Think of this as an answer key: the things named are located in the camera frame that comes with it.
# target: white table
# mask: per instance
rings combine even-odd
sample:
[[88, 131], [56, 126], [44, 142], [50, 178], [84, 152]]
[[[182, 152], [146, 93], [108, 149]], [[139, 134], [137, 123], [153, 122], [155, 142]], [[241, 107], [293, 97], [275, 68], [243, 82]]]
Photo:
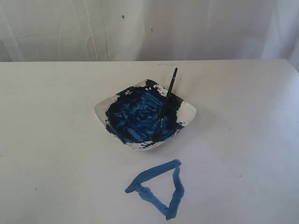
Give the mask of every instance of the white table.
[[86, 167], [136, 152], [93, 107], [146, 78], [168, 86], [174, 67], [173, 92], [198, 110], [180, 138], [196, 132], [235, 182], [168, 223], [297, 224], [299, 75], [285, 60], [0, 63], [0, 223], [107, 223]]

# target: black paintbrush handle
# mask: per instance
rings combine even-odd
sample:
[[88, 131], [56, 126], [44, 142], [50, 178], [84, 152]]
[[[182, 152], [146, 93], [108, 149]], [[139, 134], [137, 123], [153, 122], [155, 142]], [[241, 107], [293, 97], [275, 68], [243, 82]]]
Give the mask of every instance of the black paintbrush handle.
[[162, 112], [161, 112], [161, 115], [160, 115], [160, 119], [163, 119], [164, 116], [165, 116], [166, 108], [167, 108], [168, 101], [169, 101], [170, 96], [171, 96], [171, 91], [172, 91], [172, 87], [173, 87], [174, 80], [176, 78], [177, 72], [178, 72], [178, 68], [175, 68], [172, 79], [171, 79], [171, 82], [170, 82], [170, 85], [169, 85], [169, 88], [168, 88], [168, 91], [167, 91], [167, 95], [166, 95], [166, 99], [165, 99], [163, 109], [162, 109]]

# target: paint dish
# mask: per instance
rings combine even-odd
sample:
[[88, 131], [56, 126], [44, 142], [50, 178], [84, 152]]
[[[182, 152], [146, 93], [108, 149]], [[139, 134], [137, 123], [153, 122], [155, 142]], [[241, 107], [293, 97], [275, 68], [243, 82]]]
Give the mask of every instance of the paint dish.
[[155, 148], [178, 134], [196, 115], [196, 109], [171, 94], [160, 130], [160, 140], [153, 141], [167, 89], [150, 79], [128, 87], [105, 99], [94, 111], [107, 131], [131, 149]]

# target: white backdrop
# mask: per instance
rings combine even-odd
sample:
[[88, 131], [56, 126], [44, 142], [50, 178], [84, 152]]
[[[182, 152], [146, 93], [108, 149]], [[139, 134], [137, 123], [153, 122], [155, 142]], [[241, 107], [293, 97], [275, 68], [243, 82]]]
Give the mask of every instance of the white backdrop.
[[298, 0], [0, 0], [0, 61], [286, 58]]

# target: dark blue paint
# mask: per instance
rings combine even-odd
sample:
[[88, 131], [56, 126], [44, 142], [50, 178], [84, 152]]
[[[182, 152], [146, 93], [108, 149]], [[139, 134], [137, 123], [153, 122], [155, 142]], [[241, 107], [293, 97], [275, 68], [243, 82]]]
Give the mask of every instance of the dark blue paint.
[[[119, 98], [106, 111], [106, 129], [115, 134], [123, 143], [152, 143], [144, 144], [144, 148], [154, 144], [153, 134], [159, 124], [159, 116], [165, 101], [157, 88], [157, 83], [147, 79], [145, 87], [129, 87], [117, 95]], [[177, 123], [177, 110], [182, 99], [171, 95], [166, 114], [162, 123], [160, 141], [171, 137], [182, 129]]]
[[[146, 171], [143, 171], [140, 173], [128, 186], [128, 188], [125, 190], [126, 193], [131, 193], [134, 190], [139, 193], [139, 196], [141, 199], [148, 201], [152, 203], [163, 215], [166, 216], [166, 220], [169, 220], [171, 218], [175, 218], [178, 211], [178, 206], [181, 202], [182, 197], [184, 196], [184, 187], [183, 184], [179, 178], [179, 166], [181, 165], [180, 160], [173, 160], [167, 163], [164, 163], [162, 165], [153, 167], [151, 169], [148, 169]], [[162, 202], [157, 199], [153, 193], [150, 191], [149, 188], [143, 187], [141, 184], [145, 181], [148, 181], [162, 173], [165, 173], [171, 169], [174, 169], [174, 172], [172, 174], [173, 183], [175, 186], [175, 191], [172, 195], [172, 199], [169, 205], [169, 208], [166, 207]]]

